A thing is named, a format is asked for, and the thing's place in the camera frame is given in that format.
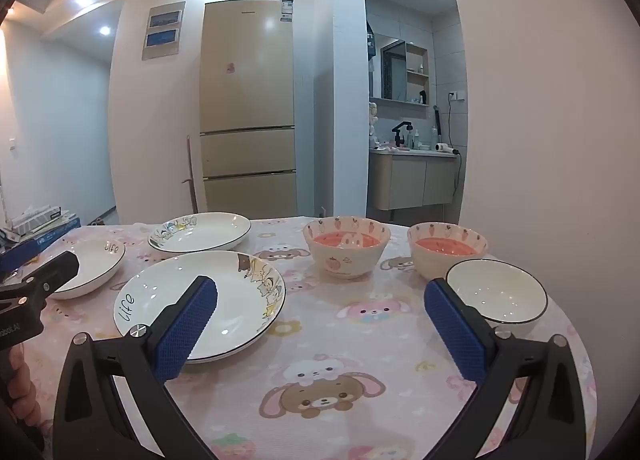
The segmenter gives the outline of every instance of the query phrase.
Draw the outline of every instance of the table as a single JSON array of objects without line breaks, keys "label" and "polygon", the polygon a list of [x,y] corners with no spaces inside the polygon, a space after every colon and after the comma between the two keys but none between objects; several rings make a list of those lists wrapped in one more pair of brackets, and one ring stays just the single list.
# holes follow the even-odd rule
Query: table
[{"label": "table", "polygon": [[[425,281],[410,261],[406,227],[392,238],[375,270],[346,281],[319,272],[301,228],[306,217],[254,221],[239,251],[273,260],[286,282],[285,306],[268,334],[223,360],[187,365],[167,383],[180,409],[220,460],[421,460],[463,408],[474,383],[460,377],[422,302]],[[49,300],[45,331],[26,342],[26,359],[50,429],[60,372],[72,337],[119,337],[113,303],[124,284],[159,262],[146,243],[154,226],[82,227],[66,241],[112,238],[126,245],[124,265],[104,286],[77,299]],[[25,265],[26,274],[39,264]],[[564,334],[574,354],[591,449],[596,390],[587,352],[564,312],[551,299],[530,339]],[[278,389],[299,373],[358,373],[365,395],[353,405],[290,413]],[[141,442],[156,450],[126,384],[124,406]],[[516,408],[511,390],[483,452],[495,448]]]}]

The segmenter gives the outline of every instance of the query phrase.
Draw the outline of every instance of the black faucet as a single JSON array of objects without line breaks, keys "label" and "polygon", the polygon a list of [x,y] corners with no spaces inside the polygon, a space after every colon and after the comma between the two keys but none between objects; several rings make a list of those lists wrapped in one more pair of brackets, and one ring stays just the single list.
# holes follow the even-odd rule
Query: black faucet
[{"label": "black faucet", "polygon": [[406,126],[407,130],[413,130],[414,126],[409,121],[402,121],[396,128],[391,130],[396,134],[396,148],[399,148],[400,145],[404,144],[404,137],[400,137],[400,129]]}]

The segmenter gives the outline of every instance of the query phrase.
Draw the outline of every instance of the white plate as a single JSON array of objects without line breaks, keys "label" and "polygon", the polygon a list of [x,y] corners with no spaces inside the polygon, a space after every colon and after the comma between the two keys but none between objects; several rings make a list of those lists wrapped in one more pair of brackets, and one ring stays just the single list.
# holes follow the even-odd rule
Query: white plate
[{"label": "white plate", "polygon": [[118,271],[125,246],[114,240],[87,240],[77,244],[54,245],[43,252],[44,263],[71,251],[78,257],[78,275],[65,283],[49,297],[72,299],[84,296],[105,284]]},{"label": "white plate", "polygon": [[251,229],[248,218],[234,213],[198,213],[169,220],[149,236],[149,245],[167,253],[226,251]]},{"label": "white plate", "polygon": [[546,310],[544,287],[529,273],[497,260],[466,260],[449,269],[447,283],[489,321],[523,325]]},{"label": "white plate", "polygon": [[232,251],[190,253],[156,263],[129,280],[113,306],[118,331],[124,335],[133,325],[151,325],[199,275],[216,282],[218,305],[189,356],[191,363],[222,359],[249,346],[284,304],[284,280],[268,262]]}]

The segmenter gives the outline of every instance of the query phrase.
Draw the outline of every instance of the bathroom vanity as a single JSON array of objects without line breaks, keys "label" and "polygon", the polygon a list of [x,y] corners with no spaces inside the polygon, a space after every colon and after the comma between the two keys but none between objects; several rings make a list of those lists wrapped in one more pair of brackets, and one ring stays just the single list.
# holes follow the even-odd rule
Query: bathroom vanity
[{"label": "bathroom vanity", "polygon": [[369,150],[369,203],[405,209],[453,200],[458,158],[424,150]]}]

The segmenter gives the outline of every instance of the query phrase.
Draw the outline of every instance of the beige refrigerator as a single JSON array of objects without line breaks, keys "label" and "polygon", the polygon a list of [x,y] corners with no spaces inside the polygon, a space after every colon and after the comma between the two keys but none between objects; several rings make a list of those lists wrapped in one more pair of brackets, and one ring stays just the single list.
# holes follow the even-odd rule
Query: beige refrigerator
[{"label": "beige refrigerator", "polygon": [[206,4],[200,146],[208,211],[296,216],[293,2]]}]

